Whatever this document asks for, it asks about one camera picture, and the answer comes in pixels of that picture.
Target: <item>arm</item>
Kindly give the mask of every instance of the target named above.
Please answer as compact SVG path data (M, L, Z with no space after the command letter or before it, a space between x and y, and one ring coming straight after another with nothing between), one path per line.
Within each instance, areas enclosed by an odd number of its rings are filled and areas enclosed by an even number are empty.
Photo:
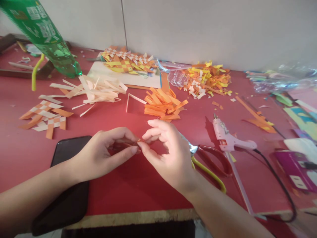
M190 201L215 238L273 237L255 218L192 169L188 143L170 123L150 120L153 128L138 142L157 172ZM160 140L168 154L158 155L149 143Z
M59 194L71 186L101 177L138 151L130 146L110 156L108 149L133 144L138 140L127 128L115 128L95 134L73 158L0 194L0 234L14 237L25 231Z

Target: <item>clear plastic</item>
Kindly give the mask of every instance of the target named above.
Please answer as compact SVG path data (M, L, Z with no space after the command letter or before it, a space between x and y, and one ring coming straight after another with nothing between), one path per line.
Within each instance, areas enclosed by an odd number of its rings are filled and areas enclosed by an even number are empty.
M168 73L168 81L176 87L183 87L188 83L188 79L185 77L185 74L180 70L171 70Z
M254 80L257 93L282 92L297 89L317 87L317 61L290 61L278 68L268 71L270 77L266 80Z

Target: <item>power cord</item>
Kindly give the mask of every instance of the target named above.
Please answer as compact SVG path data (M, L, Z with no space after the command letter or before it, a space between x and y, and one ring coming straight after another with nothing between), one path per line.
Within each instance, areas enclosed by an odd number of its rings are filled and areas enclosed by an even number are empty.
M287 223L294 221L296 219L296 217L297 217L297 211L296 211L295 204L294 204L289 192L287 191L285 185L283 184L283 182L281 181L281 179L279 178L279 176L277 175L277 173L275 172L275 170L273 169L272 165L267 160L267 158L260 151L258 151L257 149L254 149L254 152L259 154L265 160L265 162L267 163L269 169L271 170L271 172L273 173L274 177L276 178L276 180L280 184L281 188L283 189L285 195L287 196L287 198L288 198L288 200L289 200L289 202L291 204L292 212L293 212L293 215L292 215L292 217L289 220L282 220L282 219L278 219L278 218L271 217L271 216L266 216L266 217L270 218L272 220L275 220L275 221L281 221L281 222L287 222Z

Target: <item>white wall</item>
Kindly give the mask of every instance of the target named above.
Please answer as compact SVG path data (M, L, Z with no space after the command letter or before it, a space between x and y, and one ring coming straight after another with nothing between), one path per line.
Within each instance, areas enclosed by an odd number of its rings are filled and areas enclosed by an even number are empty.
M125 46L120 0L41 0L64 40L73 45L104 50ZM22 34L0 11L0 35Z
M123 9L128 48L163 60L246 70L317 55L316 0L123 0Z
M120 0L41 3L65 40L125 45ZM123 9L128 48L163 60L246 70L317 56L316 0L123 0ZM0 12L0 35L9 32L19 30Z

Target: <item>smartphone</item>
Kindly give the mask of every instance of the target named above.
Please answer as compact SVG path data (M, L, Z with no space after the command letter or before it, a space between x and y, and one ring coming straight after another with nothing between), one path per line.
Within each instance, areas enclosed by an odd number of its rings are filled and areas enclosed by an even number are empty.
M78 154L91 136L57 143L51 167ZM42 235L80 221L87 212L89 181L72 186L57 197L32 223L32 234Z

